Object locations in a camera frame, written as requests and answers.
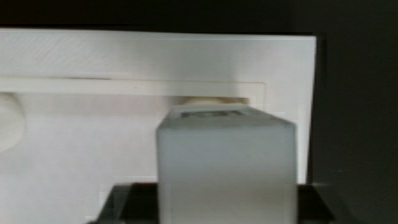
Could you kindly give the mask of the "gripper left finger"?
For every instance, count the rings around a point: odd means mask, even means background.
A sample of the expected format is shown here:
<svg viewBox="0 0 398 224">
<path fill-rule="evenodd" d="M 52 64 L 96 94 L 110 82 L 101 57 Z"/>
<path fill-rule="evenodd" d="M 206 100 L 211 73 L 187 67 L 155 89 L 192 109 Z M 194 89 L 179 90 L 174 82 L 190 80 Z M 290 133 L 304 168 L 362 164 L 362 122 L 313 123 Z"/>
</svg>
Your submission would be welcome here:
<svg viewBox="0 0 398 224">
<path fill-rule="evenodd" d="M 98 218 L 87 224 L 160 224 L 155 183 L 114 186 Z"/>
</svg>

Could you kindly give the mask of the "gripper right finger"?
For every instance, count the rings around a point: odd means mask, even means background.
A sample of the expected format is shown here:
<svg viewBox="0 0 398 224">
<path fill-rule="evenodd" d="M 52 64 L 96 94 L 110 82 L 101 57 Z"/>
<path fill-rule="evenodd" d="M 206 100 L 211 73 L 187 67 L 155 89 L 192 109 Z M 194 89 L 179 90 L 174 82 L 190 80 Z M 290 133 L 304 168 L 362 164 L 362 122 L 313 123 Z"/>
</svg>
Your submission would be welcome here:
<svg viewBox="0 0 398 224">
<path fill-rule="evenodd" d="M 350 215 L 329 205 L 311 185 L 299 185 L 297 224 L 355 224 Z"/>
</svg>

